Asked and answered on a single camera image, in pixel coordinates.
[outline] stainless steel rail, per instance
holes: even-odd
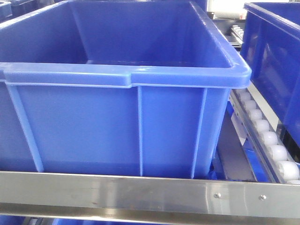
[[[174,225],[293,225],[300,223],[299,191],[299,186],[276,183],[0,172],[0,214]]]

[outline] metal bar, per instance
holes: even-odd
[[[0,214],[163,224],[218,224],[221,219],[230,224],[241,218],[244,224],[264,224],[256,222],[260,218],[299,224],[299,190],[276,183],[0,172]]]
[[[217,152],[226,180],[257,181],[228,112],[224,115]]]

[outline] white roller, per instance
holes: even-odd
[[[270,123],[267,120],[255,120],[253,123],[258,133],[270,130]]]
[[[277,135],[273,131],[265,131],[260,133],[260,137],[262,142],[268,146],[268,145],[275,145],[278,144]]]
[[[288,180],[286,183],[287,184],[300,185],[300,180]]]
[[[286,161],[287,151],[285,146],[282,145],[270,145],[268,151],[271,154],[274,161]]]
[[[242,103],[251,100],[251,95],[249,92],[243,92],[239,94]]]
[[[277,162],[277,167],[285,181],[298,180],[300,177],[299,168],[294,162],[279,161]]]
[[[246,112],[248,112],[251,109],[256,109],[256,107],[257,107],[257,105],[254,100],[249,100],[249,101],[244,102],[244,108],[245,108]]]
[[[249,117],[252,121],[261,120],[263,118],[263,113],[260,109],[251,109],[249,111]]]

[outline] blue crate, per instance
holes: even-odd
[[[0,38],[3,170],[206,177],[251,73],[185,0],[63,1]]]
[[[4,21],[7,17],[11,16],[11,6],[8,1],[0,1],[0,22]]]
[[[249,3],[241,55],[251,80],[300,146],[300,3]]]

